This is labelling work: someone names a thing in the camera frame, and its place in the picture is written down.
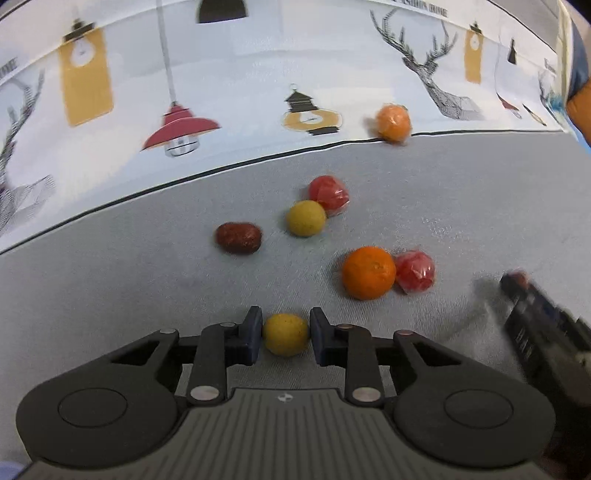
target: red date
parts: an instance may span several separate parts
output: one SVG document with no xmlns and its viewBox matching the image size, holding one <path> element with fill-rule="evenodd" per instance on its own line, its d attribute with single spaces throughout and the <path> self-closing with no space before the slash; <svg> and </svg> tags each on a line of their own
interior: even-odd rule
<svg viewBox="0 0 591 480">
<path fill-rule="evenodd" d="M 253 254 L 261 247 L 262 231 L 253 223 L 224 223 L 217 227 L 216 242 L 231 254 Z"/>
</svg>

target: orange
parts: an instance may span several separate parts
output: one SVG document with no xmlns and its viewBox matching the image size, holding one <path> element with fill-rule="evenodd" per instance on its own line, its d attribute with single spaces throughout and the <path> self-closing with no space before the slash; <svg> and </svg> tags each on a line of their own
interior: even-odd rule
<svg viewBox="0 0 591 480">
<path fill-rule="evenodd" d="M 384 105 L 375 119 L 379 134 L 391 142 L 406 140 L 413 129 L 408 110 L 402 105 Z"/>
<path fill-rule="evenodd" d="M 396 265 L 386 250 L 361 247 L 349 254 L 343 264 L 343 285 L 352 297 L 373 300 L 394 285 Z"/>
</svg>

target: yellow fruit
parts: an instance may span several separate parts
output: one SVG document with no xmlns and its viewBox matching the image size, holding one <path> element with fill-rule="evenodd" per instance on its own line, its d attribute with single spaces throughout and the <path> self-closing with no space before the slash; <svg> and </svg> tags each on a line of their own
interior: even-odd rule
<svg viewBox="0 0 591 480">
<path fill-rule="evenodd" d="M 312 236 L 320 233 L 326 222 L 322 205 L 313 200 L 297 202 L 287 212 L 287 226 L 297 236 Z"/>
<path fill-rule="evenodd" d="M 271 353 L 279 356 L 297 355 L 308 346 L 308 324 L 297 315 L 277 313 L 265 322 L 262 337 Z"/>
</svg>

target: red tomato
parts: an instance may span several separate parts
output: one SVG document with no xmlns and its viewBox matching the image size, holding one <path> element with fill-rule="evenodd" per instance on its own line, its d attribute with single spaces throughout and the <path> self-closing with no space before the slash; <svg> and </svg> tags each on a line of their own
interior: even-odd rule
<svg viewBox="0 0 591 480">
<path fill-rule="evenodd" d="M 406 293 L 427 290 L 435 282 L 435 262 L 420 250 L 410 250 L 394 259 L 396 281 Z"/>
<path fill-rule="evenodd" d="M 345 184 L 332 175 L 322 175 L 310 182 L 310 200 L 322 205 L 328 216 L 344 212 L 349 203 L 349 192 Z"/>
</svg>

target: orange cushion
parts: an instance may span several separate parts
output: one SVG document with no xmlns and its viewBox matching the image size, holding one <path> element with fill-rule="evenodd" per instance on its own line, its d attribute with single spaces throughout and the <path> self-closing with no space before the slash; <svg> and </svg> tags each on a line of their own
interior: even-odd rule
<svg viewBox="0 0 591 480">
<path fill-rule="evenodd" d="M 568 101 L 566 111 L 591 145 L 591 79 Z"/>
</svg>

